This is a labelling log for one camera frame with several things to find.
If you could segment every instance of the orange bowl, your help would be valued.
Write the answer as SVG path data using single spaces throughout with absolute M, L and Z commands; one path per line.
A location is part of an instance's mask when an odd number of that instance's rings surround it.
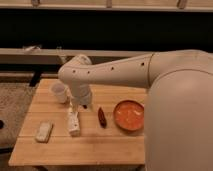
M 132 100 L 119 102 L 113 111 L 115 123 L 128 131 L 136 131 L 144 126 L 144 107 Z

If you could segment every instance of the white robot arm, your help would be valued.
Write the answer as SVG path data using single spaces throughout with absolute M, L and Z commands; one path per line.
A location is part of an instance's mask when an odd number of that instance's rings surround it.
M 151 53 L 91 65 L 78 55 L 59 70 L 73 99 L 91 103 L 89 84 L 150 88 L 145 108 L 147 171 L 213 169 L 213 55 Z

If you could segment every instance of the white cup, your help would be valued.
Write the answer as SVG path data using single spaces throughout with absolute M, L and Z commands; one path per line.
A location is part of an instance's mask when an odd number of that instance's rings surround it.
M 60 82 L 53 83 L 50 87 L 50 91 L 54 94 L 59 103 L 65 103 L 67 101 L 67 90 L 64 84 Z

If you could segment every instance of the gray carpet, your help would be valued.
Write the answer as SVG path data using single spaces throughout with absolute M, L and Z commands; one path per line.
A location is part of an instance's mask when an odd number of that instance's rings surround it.
M 15 144 L 16 138 L 23 123 L 25 114 L 31 103 L 36 88 L 29 87 L 29 83 L 3 83 L 0 79 L 0 120 L 5 126 L 0 129 L 0 148 L 10 147 Z M 8 166 L 10 154 L 0 155 L 1 171 L 36 171 L 33 167 Z M 48 166 L 51 171 L 132 171 L 137 166 Z

